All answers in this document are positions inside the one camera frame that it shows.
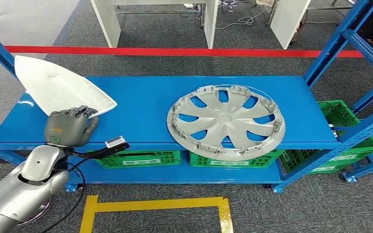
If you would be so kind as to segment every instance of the green plastic crate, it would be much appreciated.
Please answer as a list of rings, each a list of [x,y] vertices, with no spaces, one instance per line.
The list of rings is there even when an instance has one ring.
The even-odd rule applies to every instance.
[[[181,163],[181,153],[178,150],[124,150],[103,159],[96,159],[95,161],[107,169],[177,165]]]
[[[282,152],[284,152],[284,150],[273,150],[261,157],[245,161],[221,161],[189,152],[189,165],[199,167],[266,168],[274,162]]]
[[[315,153],[314,150],[287,150],[281,155],[281,161],[286,171],[293,170],[296,166],[301,164],[303,161],[307,160],[311,155]],[[346,167],[349,164],[352,164],[365,156],[369,155],[370,153],[361,153],[361,154],[348,154],[348,155],[339,155],[328,162],[324,163],[320,167],[339,167],[341,168]]]
[[[318,102],[318,105],[321,108],[322,113],[324,114],[329,124],[333,124],[334,126],[353,126],[359,123],[359,120],[355,118],[354,113],[342,100],[321,101]],[[343,133],[345,132],[340,131],[338,132],[338,135],[342,135]],[[296,152],[291,151],[288,153],[284,153],[281,156],[281,161],[285,169],[287,171],[291,171],[317,151],[319,150],[298,150]],[[346,166],[364,158],[372,152],[373,136],[357,144],[355,147],[346,150],[337,157],[326,162],[323,166],[336,166],[336,168],[341,165]]]
[[[312,171],[310,171],[308,174],[322,174],[322,173],[334,173],[337,172],[344,167],[348,166],[348,164],[343,164],[343,165],[333,165],[333,166],[321,166],[318,167]]]

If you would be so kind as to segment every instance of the red barrier tape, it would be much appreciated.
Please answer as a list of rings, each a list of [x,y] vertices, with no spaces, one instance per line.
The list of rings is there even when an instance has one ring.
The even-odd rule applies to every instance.
[[[232,50],[232,49],[159,49],[159,48],[104,48],[62,46],[5,46],[14,53],[103,54],[121,56],[215,56],[215,57],[317,57],[319,50]],[[358,58],[358,51],[341,51],[337,57]]]

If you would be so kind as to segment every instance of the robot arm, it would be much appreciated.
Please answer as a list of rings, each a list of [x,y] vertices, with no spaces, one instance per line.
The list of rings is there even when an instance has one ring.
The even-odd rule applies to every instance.
[[[98,118],[88,118],[95,112],[81,106],[49,116],[44,131],[47,144],[36,147],[25,162],[0,181],[0,233],[8,233],[18,223],[30,219],[67,183],[68,156],[78,155],[86,161],[129,148],[122,137],[117,137],[105,142],[106,147],[98,151],[73,151],[73,147],[86,144],[94,131]]]

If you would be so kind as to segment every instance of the yellow tape marking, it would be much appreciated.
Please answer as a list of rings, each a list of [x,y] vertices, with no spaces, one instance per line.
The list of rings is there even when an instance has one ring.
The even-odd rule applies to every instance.
[[[91,233],[94,225],[96,207],[98,205],[98,195],[88,195],[82,216],[81,229],[79,233]]]
[[[125,202],[101,202],[98,203],[98,195],[87,196],[84,208],[84,216],[80,233],[91,233],[96,212],[118,212],[137,210],[162,210],[198,207],[218,207],[220,216],[221,232],[234,233],[232,227],[231,213],[227,198],[190,198],[172,200],[144,200]]]

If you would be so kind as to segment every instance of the label on crate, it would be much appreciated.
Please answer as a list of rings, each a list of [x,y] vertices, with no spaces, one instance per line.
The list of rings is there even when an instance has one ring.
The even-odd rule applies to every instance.
[[[212,160],[210,165],[216,166],[247,166],[249,165],[249,161],[216,161]]]
[[[131,166],[131,165],[148,165],[148,164],[160,164],[160,159],[146,159],[146,160],[128,160],[128,161],[122,161],[122,164],[125,166]]]
[[[358,155],[357,154],[351,154],[351,155],[345,155],[345,156],[337,156],[330,161],[338,161],[338,160],[349,160],[349,159],[355,159]]]
[[[329,171],[335,169],[336,166],[325,166],[325,167],[318,167],[312,171]]]

